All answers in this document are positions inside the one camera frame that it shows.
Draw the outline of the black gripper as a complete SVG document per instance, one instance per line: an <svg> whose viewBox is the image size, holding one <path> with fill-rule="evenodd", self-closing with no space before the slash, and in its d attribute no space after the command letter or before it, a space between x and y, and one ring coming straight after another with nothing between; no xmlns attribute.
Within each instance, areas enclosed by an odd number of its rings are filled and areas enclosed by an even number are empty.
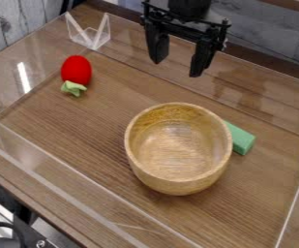
<svg viewBox="0 0 299 248"><path fill-rule="evenodd" d="M227 38L231 21L211 9L212 0L144 0L142 24L146 29L150 59L159 64L168 55L170 37L196 42L190 77L198 78L210 67L215 45Z"/></svg>

